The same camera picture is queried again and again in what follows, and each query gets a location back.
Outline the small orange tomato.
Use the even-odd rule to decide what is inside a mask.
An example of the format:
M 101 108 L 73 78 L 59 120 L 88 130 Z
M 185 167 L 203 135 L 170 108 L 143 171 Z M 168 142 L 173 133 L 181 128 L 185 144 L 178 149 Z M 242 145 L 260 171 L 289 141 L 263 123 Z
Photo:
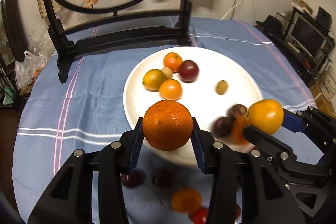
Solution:
M 177 80 L 166 80 L 160 85 L 159 94 L 166 100 L 177 101 L 182 96 L 182 86 Z

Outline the cardboard box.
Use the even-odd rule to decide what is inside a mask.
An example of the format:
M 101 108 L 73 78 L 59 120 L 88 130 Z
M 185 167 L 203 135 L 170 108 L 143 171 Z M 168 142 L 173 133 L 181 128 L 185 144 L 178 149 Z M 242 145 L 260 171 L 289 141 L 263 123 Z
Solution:
M 336 75 L 332 67 L 329 66 L 320 78 L 319 88 L 323 96 L 331 101 L 336 94 Z

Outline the dark red plum large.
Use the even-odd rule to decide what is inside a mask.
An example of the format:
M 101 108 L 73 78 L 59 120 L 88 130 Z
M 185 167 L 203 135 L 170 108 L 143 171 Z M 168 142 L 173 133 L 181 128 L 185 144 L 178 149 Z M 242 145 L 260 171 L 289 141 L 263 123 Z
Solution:
M 195 81 L 199 74 L 198 65 L 192 60 L 185 60 L 179 67 L 180 78 L 187 83 Z

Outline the longan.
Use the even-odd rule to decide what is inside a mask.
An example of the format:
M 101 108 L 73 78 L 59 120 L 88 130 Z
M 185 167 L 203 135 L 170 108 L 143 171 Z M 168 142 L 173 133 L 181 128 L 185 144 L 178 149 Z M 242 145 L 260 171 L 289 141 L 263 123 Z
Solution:
M 226 93 L 226 91 L 228 90 L 228 83 L 225 80 L 221 80 L 218 82 L 215 91 L 220 94 L 223 95 Z
M 167 80 L 173 78 L 173 71 L 170 68 L 164 67 L 164 68 L 161 69 L 161 71 L 165 75 Z

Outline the plastic bags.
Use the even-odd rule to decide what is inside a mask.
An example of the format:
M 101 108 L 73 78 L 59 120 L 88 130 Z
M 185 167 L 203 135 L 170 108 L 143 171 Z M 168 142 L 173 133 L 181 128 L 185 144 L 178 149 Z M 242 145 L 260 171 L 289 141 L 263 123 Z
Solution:
M 30 35 L 29 49 L 24 51 L 24 60 L 15 62 L 15 83 L 19 90 L 25 90 L 36 81 L 39 73 L 47 65 L 55 47 L 47 28 L 39 35 Z

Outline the blue striped tablecloth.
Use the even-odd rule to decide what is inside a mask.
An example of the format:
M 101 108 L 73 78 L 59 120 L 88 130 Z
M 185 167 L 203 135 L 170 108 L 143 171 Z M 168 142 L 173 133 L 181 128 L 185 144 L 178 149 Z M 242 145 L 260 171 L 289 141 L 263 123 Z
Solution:
M 261 32 L 237 20 L 193 18 L 194 46 L 222 53 L 240 64 L 256 81 L 264 98 L 292 112 L 314 106 L 314 99 L 288 60 Z M 14 148 L 13 184 L 21 218 L 28 220 L 54 173 L 76 149 L 98 151 L 130 129 L 123 110 L 123 87 L 142 59 L 165 48 L 165 43 L 143 44 L 129 50 L 89 55 L 75 61 L 62 84 L 57 57 L 34 84 L 23 110 Z M 171 172 L 176 188 L 199 191 L 203 205 L 210 201 L 213 178 L 197 168 L 170 164 L 143 147 L 138 168 L 145 183 L 124 188 L 130 223 L 189 223 L 189 216 L 173 211 L 173 189 L 151 182 L 160 169 Z

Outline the rough orange mandarin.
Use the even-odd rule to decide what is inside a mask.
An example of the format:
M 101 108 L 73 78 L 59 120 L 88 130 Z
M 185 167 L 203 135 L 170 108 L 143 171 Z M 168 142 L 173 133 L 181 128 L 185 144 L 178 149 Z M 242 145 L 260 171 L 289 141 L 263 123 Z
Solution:
M 142 130 L 147 142 L 155 149 L 174 151 L 183 147 L 190 139 L 193 119 L 182 104 L 162 100 L 147 109 Z

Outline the small orange kumquat mandarin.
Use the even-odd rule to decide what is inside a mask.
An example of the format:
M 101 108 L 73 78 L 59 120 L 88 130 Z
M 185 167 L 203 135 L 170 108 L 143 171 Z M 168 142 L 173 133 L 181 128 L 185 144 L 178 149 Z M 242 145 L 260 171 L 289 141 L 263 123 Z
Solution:
M 173 73 L 179 72 L 179 67 L 182 63 L 183 59 L 175 52 L 170 52 L 163 58 L 163 66 L 170 68 Z

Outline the yellow green tomato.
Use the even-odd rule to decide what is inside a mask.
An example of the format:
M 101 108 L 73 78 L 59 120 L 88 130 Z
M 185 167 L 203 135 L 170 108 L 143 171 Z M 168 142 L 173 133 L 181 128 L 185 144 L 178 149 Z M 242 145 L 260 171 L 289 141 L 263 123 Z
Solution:
M 147 90 L 156 92 L 165 81 L 166 77 L 161 70 L 151 69 L 145 73 L 142 83 Z

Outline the large orange mandarin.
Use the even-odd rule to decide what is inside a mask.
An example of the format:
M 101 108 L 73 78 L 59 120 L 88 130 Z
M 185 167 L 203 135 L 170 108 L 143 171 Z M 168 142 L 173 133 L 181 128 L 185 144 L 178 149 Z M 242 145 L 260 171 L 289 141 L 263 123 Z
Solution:
M 248 144 L 248 141 L 243 136 L 243 130 L 247 127 L 248 123 L 244 115 L 240 115 L 235 118 L 231 126 L 230 136 L 235 144 L 244 145 Z

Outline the orange yellow tomato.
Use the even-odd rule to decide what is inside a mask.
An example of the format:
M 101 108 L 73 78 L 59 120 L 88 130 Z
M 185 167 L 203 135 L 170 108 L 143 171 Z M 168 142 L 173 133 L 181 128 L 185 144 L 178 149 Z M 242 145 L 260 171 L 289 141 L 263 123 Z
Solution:
M 284 110 L 280 103 L 271 99 L 252 104 L 246 113 L 247 124 L 266 134 L 273 135 L 281 127 Z

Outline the dark cherry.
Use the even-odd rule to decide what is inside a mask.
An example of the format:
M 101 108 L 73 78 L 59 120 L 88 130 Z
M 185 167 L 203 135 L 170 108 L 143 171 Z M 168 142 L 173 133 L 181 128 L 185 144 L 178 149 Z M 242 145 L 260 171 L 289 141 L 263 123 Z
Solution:
M 151 182 L 161 189 L 170 189 L 175 185 L 175 174 L 170 170 L 155 169 Z
M 135 169 L 130 174 L 121 175 L 121 183 L 127 188 L 135 188 L 142 185 L 146 180 L 146 174 L 143 170 Z

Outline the large dark passion fruit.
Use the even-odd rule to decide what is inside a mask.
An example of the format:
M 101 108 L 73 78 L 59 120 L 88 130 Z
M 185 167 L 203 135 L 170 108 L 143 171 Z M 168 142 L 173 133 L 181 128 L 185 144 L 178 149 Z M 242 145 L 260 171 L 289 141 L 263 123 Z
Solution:
M 224 138 L 227 137 L 231 132 L 231 127 L 233 124 L 233 120 L 229 117 L 219 117 L 216 121 L 214 121 L 211 133 L 216 138 Z

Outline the dark water chestnut front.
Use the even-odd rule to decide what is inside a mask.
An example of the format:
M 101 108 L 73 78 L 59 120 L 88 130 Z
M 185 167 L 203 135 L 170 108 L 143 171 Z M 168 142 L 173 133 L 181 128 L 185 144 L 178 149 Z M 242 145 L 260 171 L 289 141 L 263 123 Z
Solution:
M 235 104 L 227 110 L 227 116 L 231 120 L 235 120 L 239 116 L 244 116 L 247 113 L 247 108 L 242 104 Z

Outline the longan front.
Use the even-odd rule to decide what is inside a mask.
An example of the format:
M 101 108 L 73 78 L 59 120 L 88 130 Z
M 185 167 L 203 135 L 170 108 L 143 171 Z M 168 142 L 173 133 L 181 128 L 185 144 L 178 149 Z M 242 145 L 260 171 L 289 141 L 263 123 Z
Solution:
M 173 78 L 173 71 L 170 68 L 164 67 L 164 68 L 161 69 L 161 71 L 165 75 L 167 80 Z

